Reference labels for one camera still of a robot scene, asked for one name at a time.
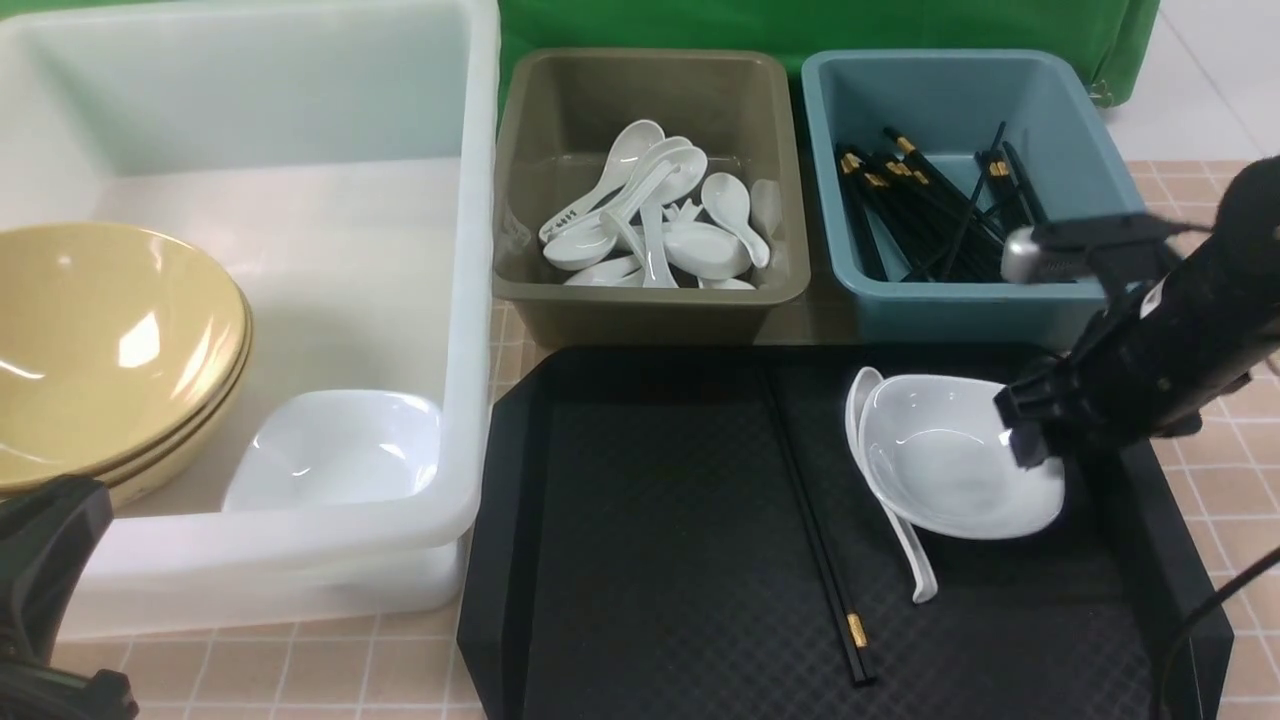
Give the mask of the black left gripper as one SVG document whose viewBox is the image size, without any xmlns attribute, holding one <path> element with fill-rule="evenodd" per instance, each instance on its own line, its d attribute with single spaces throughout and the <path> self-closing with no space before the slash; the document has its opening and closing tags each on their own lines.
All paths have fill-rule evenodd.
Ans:
<svg viewBox="0 0 1280 720">
<path fill-rule="evenodd" d="M 70 598 L 110 527 L 108 487 L 56 477 L 1 506 L 1 715 L 5 719 L 134 719 L 131 682 L 99 669 L 54 667 Z"/>
</svg>

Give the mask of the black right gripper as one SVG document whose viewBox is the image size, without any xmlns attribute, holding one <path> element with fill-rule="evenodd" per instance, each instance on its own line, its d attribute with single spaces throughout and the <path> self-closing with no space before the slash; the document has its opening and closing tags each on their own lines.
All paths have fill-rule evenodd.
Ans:
<svg viewBox="0 0 1280 720">
<path fill-rule="evenodd" d="M 1199 432 L 1204 405 L 1251 383 L 1236 348 L 1203 346 L 1212 324 L 1203 311 L 1139 301 L 1098 316 L 1066 357 L 1033 363 L 995 396 L 1015 464 L 1057 461 L 1057 446 Z"/>
</svg>

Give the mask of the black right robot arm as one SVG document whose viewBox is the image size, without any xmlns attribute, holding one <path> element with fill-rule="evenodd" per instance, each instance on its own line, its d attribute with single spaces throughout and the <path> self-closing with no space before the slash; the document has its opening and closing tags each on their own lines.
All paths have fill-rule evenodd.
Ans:
<svg viewBox="0 0 1280 720">
<path fill-rule="evenodd" d="M 1193 436 L 1277 350 L 1277 159 L 1240 170 L 1207 225 L 1139 211 L 1023 227 L 1001 274 L 1093 277 L 1107 299 L 1068 355 L 996 395 L 1019 466 Z"/>
</svg>

